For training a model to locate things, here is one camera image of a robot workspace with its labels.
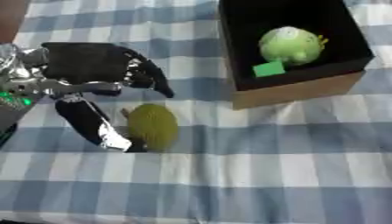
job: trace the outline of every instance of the tablecloth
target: tablecloth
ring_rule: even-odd
[[[154,60],[177,93],[88,95],[163,104],[180,125],[164,154],[86,142],[43,99],[0,153],[0,217],[49,223],[392,222],[392,5],[347,0],[376,59],[345,95],[233,111],[216,0],[33,0],[15,39],[112,42]]]

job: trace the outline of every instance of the green stuffed toy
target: green stuffed toy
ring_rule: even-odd
[[[262,56],[285,66],[301,66],[316,60],[328,39],[292,26],[267,32],[259,41]]]
[[[177,119],[164,106],[144,104],[131,112],[123,108],[122,114],[128,118],[129,135],[143,139],[150,150],[161,152],[178,137]]]

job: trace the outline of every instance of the green led light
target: green led light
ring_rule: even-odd
[[[27,98],[23,98],[23,103],[24,103],[24,105],[29,106],[29,105],[32,105],[32,100],[27,99]]]
[[[0,96],[8,96],[9,94],[7,92],[0,92]]]

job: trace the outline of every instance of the green spiky fruit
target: green spiky fruit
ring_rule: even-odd
[[[179,126],[176,117],[164,106],[144,104],[127,117],[129,135],[142,138],[151,150],[163,151],[177,139]]]

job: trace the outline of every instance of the robotic hand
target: robotic hand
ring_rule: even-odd
[[[172,98],[162,70],[143,55],[105,43],[44,43],[22,51],[0,45],[0,88],[7,95],[49,95],[63,116],[82,136],[105,149],[145,152],[142,139],[121,136],[108,117],[84,92],[119,95],[123,87],[151,88]]]

